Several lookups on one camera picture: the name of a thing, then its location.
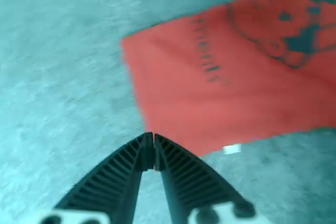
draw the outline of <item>red cloth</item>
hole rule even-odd
[[[122,47],[146,129],[196,155],[336,126],[336,0],[236,0]]]

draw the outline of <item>black print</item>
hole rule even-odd
[[[219,79],[219,73],[217,70],[220,67],[214,62],[214,57],[210,53],[210,45],[207,41],[206,26],[204,18],[196,16],[191,24],[195,25],[194,32],[196,33],[196,46],[203,71],[207,74],[209,82],[217,81]]]
[[[232,5],[228,6],[227,13],[229,17],[229,21],[232,27],[244,38],[255,42],[257,44],[257,48],[263,52],[265,55],[281,61],[283,64],[287,65],[290,68],[298,69],[306,65],[306,63],[318,52],[329,51],[336,48],[336,40],[335,43],[328,45],[324,48],[316,48],[314,43],[317,40],[317,36],[319,32],[323,32],[325,29],[329,29],[333,26],[336,26],[336,18],[335,23],[328,24],[326,26],[320,26],[320,13],[322,8],[322,3],[328,3],[332,5],[336,5],[336,0],[310,0],[314,4],[314,6],[308,6],[306,8],[307,13],[309,14],[309,23],[306,27],[300,28],[300,32],[296,36],[289,37],[279,37],[278,42],[271,41],[269,45],[260,45],[259,40],[262,38],[251,38],[246,33],[244,33],[241,28],[236,25],[235,21],[235,13]],[[281,22],[291,22],[292,17],[290,13],[285,10],[279,14],[278,17]],[[283,43],[285,46],[285,51],[281,51],[279,43]],[[274,55],[269,48],[273,51],[277,52],[277,55]],[[293,62],[291,59],[291,52],[296,52],[300,54],[299,59],[296,59]]]

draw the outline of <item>gray carpet floor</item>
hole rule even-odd
[[[0,223],[52,207],[142,133],[122,36],[227,1],[0,0]],[[275,223],[336,223],[333,130],[204,160]],[[144,175],[138,200],[134,223],[171,223],[157,173]]]

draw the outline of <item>carpet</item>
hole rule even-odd
[[[52,207],[143,131],[120,39],[231,0],[0,0],[0,222]],[[333,130],[291,134],[204,160],[276,223],[333,223]],[[145,174],[134,223],[170,223]],[[148,211],[148,205],[155,207]]]

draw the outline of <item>red fabric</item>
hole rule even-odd
[[[236,0],[122,47],[146,129],[196,155],[336,126],[336,0]]]

